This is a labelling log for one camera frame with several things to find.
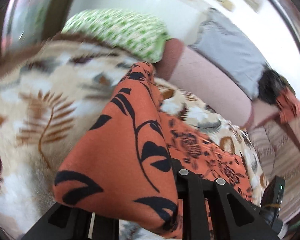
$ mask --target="black leaf pattern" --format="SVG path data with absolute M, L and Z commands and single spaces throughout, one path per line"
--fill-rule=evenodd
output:
M 218 178 L 218 177 L 215 175 L 214 170 L 211 170 L 211 173 L 212 173 L 212 175 L 213 175 L 213 177 L 214 177 L 215 179 Z
M 98 120 L 96 121 L 96 123 L 90 128 L 90 130 L 94 130 L 97 128 L 100 128 L 101 126 L 105 125 L 106 122 L 108 122 L 112 117 L 107 115 L 107 114 L 102 114 Z
M 245 178 L 244 175 L 242 175 L 241 173 L 236 173 L 238 177 L 241 177 L 241 178 Z
M 129 79 L 138 80 L 138 81 L 145 81 L 146 77 L 141 72 L 132 72 L 129 74 Z
M 126 62 L 120 62 L 120 63 L 118 63 L 116 65 L 116 67 L 130 69 L 131 68 L 131 64 L 126 63 Z
M 160 124 L 158 123 L 158 121 L 153 121 L 150 123 L 150 127 L 155 130 L 156 132 L 158 132 L 162 138 L 164 138 L 162 131 L 160 129 Z
M 120 110 L 121 110 L 121 112 L 122 112 L 123 114 L 127 115 L 127 113 L 126 113 L 126 111 L 125 111 L 125 109 L 124 109 L 122 103 L 121 103 L 117 98 L 115 98 L 115 97 L 112 98 L 111 102 L 114 103 L 114 104 L 116 104 L 117 107 L 120 108 Z
M 182 103 L 182 109 L 180 110 L 180 112 L 177 113 L 176 117 L 181 121 L 185 121 L 188 112 L 189 112 L 189 108 L 187 107 L 186 103 Z
M 30 62 L 20 69 L 20 73 L 37 70 L 43 73 L 51 74 L 58 66 L 58 62 L 54 58 L 47 58 Z
M 184 158 L 183 161 L 184 161 L 185 163 L 187 163 L 187 164 L 190 164 L 190 163 L 191 163 L 191 161 L 190 161 L 188 158 Z
M 177 147 L 177 143 L 176 140 L 174 138 L 172 138 L 172 145 L 176 148 Z
M 131 93 L 131 88 L 121 88 L 119 93 L 122 92 L 122 93 L 126 93 L 126 94 L 130 94 Z
M 202 133 L 216 133 L 221 129 L 221 121 L 199 123 L 198 126 L 195 127 Z
M 248 137 L 248 134 L 244 131 L 241 131 L 241 135 L 243 137 L 244 143 L 250 148 L 253 149 L 253 145 L 250 142 L 250 139 Z
M 157 146 L 154 142 L 147 141 L 142 148 L 142 154 L 141 154 L 141 162 L 146 160 L 147 158 L 151 156 L 163 156 L 165 157 L 164 160 L 159 160 L 154 163 L 151 163 L 151 166 L 159 169 L 163 172 L 168 172 L 171 169 L 170 165 L 170 157 L 167 152 L 167 150 L 162 146 Z
M 95 53 L 95 54 L 91 54 L 91 55 L 87 55 L 85 57 L 74 57 L 71 58 L 69 62 L 72 62 L 74 64 L 85 64 L 88 63 L 89 61 L 91 61 L 94 58 L 98 58 L 98 57 L 118 57 L 119 54 L 116 52 L 110 52 L 110 53 Z
M 174 138 L 179 137 L 179 134 L 175 130 L 171 130 L 170 132 L 173 134 Z
M 146 85 L 146 84 L 143 84 L 143 83 L 141 83 L 145 88 L 146 88 L 146 90 L 148 91 L 148 93 L 149 93 L 149 96 L 150 96 L 150 98 L 151 98 L 151 100 L 152 100 L 152 102 L 153 102 L 153 104 L 155 105 L 155 103 L 154 103 L 154 100 L 153 100 L 153 98 L 152 98 L 152 95 L 151 95 L 151 91 L 150 91 L 150 88 L 148 88 L 148 86 Z
M 253 159 L 253 162 L 251 163 L 251 168 L 252 168 L 253 172 L 256 173 L 258 170 L 258 162 L 257 162 L 257 158 L 255 155 L 253 156 L 253 158 L 254 159 Z
M 151 207 L 165 222 L 169 222 L 172 219 L 165 209 L 171 210 L 173 214 L 177 213 L 177 205 L 171 200 L 163 197 L 143 197 L 134 200 L 134 202 Z
M 59 183 L 68 181 L 68 180 L 77 180 L 87 186 L 79 187 L 68 191 L 63 197 L 62 201 L 67 205 L 74 206 L 82 199 L 93 195 L 95 193 L 103 192 L 103 189 L 95 183 L 88 176 L 81 174 L 76 171 L 59 171 L 56 175 L 54 185 L 57 186 Z
M 171 220 L 173 226 L 171 228 L 171 232 L 177 230 L 177 228 L 182 229 L 182 224 L 183 224 L 183 216 L 177 215 L 176 217 L 176 221 Z
M 197 170 L 199 168 L 198 167 L 198 163 L 197 163 L 196 160 L 193 160 L 193 162 L 191 163 L 191 165 L 192 165 L 192 168 L 195 169 L 195 170 Z
M 219 161 L 219 160 L 217 160 L 220 164 L 223 164 L 223 165 L 226 165 L 226 164 L 228 164 L 228 162 L 221 162 L 221 161 Z
M 141 63 L 144 63 L 146 64 L 148 67 L 150 66 L 150 63 L 149 62 L 146 62 L 146 61 L 141 61 Z
M 132 105 L 130 104 L 130 102 L 127 100 L 127 98 L 123 95 L 123 94 L 116 94 L 115 98 L 119 98 L 122 103 L 124 104 L 124 106 L 126 107 L 128 113 L 130 114 L 130 116 L 134 119 L 135 117 L 135 113 L 133 110 Z
M 242 190 L 238 187 L 238 193 L 242 196 Z
M 161 161 L 151 163 L 151 166 L 153 166 L 153 167 L 155 167 L 158 170 L 163 171 L 163 172 L 168 172 L 171 169 L 171 166 L 170 166 L 170 163 L 169 163 L 168 159 L 164 159 L 164 160 L 161 160 Z
M 171 119 L 169 121 L 169 128 L 172 128 L 174 126 L 174 119 Z
M 211 106 L 209 106 L 209 105 L 206 105 L 206 106 L 204 107 L 204 109 L 205 109 L 205 110 L 208 110 L 210 113 L 213 113 L 213 114 L 216 113 L 216 111 L 215 111 Z

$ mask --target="orange cloth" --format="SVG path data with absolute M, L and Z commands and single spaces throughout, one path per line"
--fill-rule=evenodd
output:
M 251 200 L 242 159 L 161 112 L 161 103 L 152 65 L 134 64 L 97 122 L 60 166 L 55 199 L 181 238 L 182 206 L 178 210 L 171 156 L 202 178 L 224 178 Z
M 293 120 L 295 117 L 300 116 L 300 101 L 290 91 L 288 87 L 285 87 L 276 99 L 280 108 L 280 122 L 287 123 Z

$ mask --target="white wall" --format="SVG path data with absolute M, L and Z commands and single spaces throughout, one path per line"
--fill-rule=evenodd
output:
M 192 44 L 198 28 L 206 19 L 208 3 L 198 10 L 180 0 L 74 0 L 68 19 L 85 9 L 121 8 L 157 16 L 165 22 L 169 35 Z
M 300 54 L 284 21 L 264 0 L 258 13 L 243 0 L 230 0 L 235 10 L 229 12 L 215 0 L 204 0 L 202 10 L 215 7 L 232 20 L 258 47 L 269 65 L 283 75 L 300 99 Z M 128 8 L 157 15 L 168 25 L 173 37 L 184 39 L 195 31 L 204 16 L 179 0 L 74 0 L 69 16 L 90 8 Z
M 300 53 L 284 21 L 270 4 L 263 0 L 258 13 L 243 0 L 230 0 L 235 10 L 229 12 L 215 0 L 205 0 L 232 20 L 257 46 L 269 65 L 283 75 L 300 100 Z

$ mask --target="metal screw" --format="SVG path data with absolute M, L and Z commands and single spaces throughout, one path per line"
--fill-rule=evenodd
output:
M 186 169 L 181 169 L 181 170 L 179 171 L 179 173 L 180 173 L 181 175 L 183 175 L 183 176 L 186 176 L 186 175 L 189 174 L 189 171 L 186 170 Z
M 219 185 L 224 185 L 224 184 L 226 184 L 226 181 L 223 178 L 218 178 L 216 180 L 216 183 L 219 184 Z

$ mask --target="pink cushion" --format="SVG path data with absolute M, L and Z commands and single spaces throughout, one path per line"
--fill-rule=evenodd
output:
M 270 105 L 259 98 L 253 100 L 252 108 L 254 117 L 250 129 L 264 125 L 279 114 L 279 108 L 276 105 Z
M 251 119 L 251 100 L 245 93 L 215 65 L 188 47 L 168 81 L 194 93 L 235 125 L 244 127 Z
M 178 64 L 184 49 L 184 43 L 176 38 L 166 41 L 162 59 L 154 63 L 154 67 L 159 77 L 169 80 L 173 73 L 174 68 Z

